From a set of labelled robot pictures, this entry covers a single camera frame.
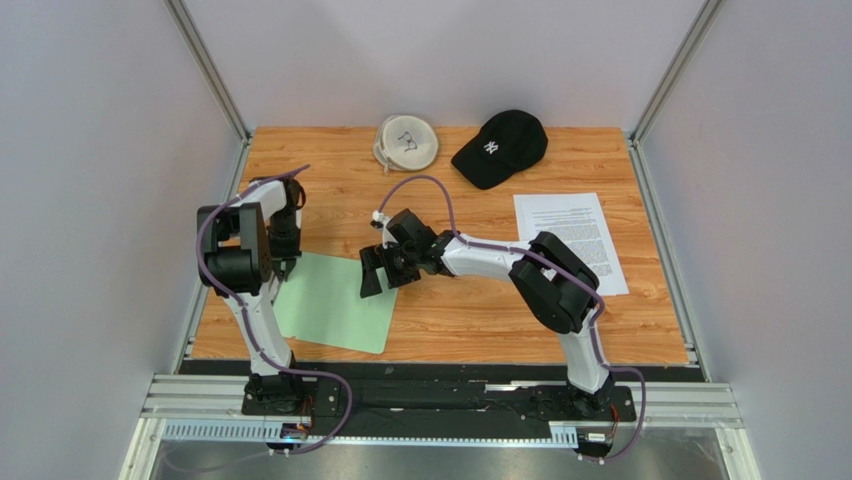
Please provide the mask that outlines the green clipboard folder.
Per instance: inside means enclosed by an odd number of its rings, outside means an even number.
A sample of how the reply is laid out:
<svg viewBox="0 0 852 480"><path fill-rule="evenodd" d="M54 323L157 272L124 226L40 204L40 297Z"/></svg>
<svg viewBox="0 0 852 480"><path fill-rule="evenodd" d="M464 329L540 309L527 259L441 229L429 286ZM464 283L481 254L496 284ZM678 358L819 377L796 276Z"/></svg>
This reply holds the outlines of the green clipboard folder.
<svg viewBox="0 0 852 480"><path fill-rule="evenodd" d="M304 253L280 287L273 310L287 338L369 354L385 350L397 292L362 298L361 263Z"/></svg>

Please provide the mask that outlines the printed white document sheet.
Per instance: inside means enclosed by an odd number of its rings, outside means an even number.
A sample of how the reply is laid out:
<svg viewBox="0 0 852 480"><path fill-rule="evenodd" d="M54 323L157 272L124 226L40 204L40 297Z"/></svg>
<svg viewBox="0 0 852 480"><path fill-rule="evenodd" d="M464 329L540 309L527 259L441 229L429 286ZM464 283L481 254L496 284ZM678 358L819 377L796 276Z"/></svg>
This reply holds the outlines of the printed white document sheet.
<svg viewBox="0 0 852 480"><path fill-rule="evenodd" d="M513 200L520 239L531 240L540 232L550 232L597 275L600 295L629 293L597 194L524 194Z"/></svg>

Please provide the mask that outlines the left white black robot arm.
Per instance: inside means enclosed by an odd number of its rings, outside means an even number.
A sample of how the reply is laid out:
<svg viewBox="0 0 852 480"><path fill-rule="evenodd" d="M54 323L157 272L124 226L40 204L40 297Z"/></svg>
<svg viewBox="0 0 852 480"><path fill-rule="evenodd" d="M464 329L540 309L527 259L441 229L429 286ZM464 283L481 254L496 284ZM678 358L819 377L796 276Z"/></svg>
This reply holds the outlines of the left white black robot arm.
<svg viewBox="0 0 852 480"><path fill-rule="evenodd" d="M242 194L196 213L199 276L225 300L250 352L245 398L287 411L301 407L305 390L273 303L301 257L305 200L292 176L258 177Z"/></svg>

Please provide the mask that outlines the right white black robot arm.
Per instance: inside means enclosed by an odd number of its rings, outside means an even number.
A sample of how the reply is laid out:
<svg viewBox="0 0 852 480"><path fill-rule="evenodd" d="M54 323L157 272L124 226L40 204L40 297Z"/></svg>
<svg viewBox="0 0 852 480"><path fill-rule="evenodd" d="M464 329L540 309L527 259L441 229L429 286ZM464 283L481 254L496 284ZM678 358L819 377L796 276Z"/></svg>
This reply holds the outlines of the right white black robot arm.
<svg viewBox="0 0 852 480"><path fill-rule="evenodd" d="M381 241L359 252L361 297L411 284L424 274L508 282L533 317L557 335L568 384L593 403L609 398L614 381L592 332L605 306L600 281L555 234L541 231L527 242L499 242L454 230L436 233L408 209L393 217L376 211L371 225Z"/></svg>

